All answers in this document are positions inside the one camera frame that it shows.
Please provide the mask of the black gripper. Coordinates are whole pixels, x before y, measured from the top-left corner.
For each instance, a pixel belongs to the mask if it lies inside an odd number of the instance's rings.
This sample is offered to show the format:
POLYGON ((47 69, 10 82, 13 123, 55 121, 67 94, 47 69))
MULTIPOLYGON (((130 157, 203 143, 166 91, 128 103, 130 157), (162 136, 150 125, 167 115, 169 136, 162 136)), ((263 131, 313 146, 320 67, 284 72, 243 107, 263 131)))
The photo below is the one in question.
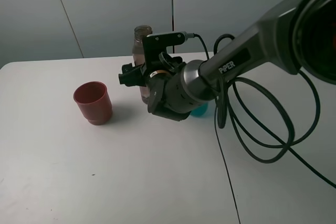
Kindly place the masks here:
POLYGON ((149 89, 148 112, 173 121, 185 120, 189 113, 179 113, 172 109, 167 101, 166 85, 185 66, 180 56, 170 55, 145 56, 143 66, 132 63, 122 66, 118 74, 119 83, 127 87, 143 87, 144 82, 149 89))

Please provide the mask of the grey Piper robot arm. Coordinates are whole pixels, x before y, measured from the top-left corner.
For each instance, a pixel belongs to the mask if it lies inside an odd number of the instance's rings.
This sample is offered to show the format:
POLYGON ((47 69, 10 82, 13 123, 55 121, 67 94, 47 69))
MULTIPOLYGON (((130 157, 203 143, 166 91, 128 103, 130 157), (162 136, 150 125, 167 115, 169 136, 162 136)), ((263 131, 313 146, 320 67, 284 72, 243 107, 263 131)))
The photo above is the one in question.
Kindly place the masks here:
POLYGON ((175 121, 186 119, 227 82, 266 62, 289 74, 301 68, 335 83, 335 0, 284 0, 209 60, 185 63, 171 57, 169 46, 183 44, 187 34, 174 32, 143 39, 145 62, 122 66, 119 82, 148 87, 148 112, 175 121))

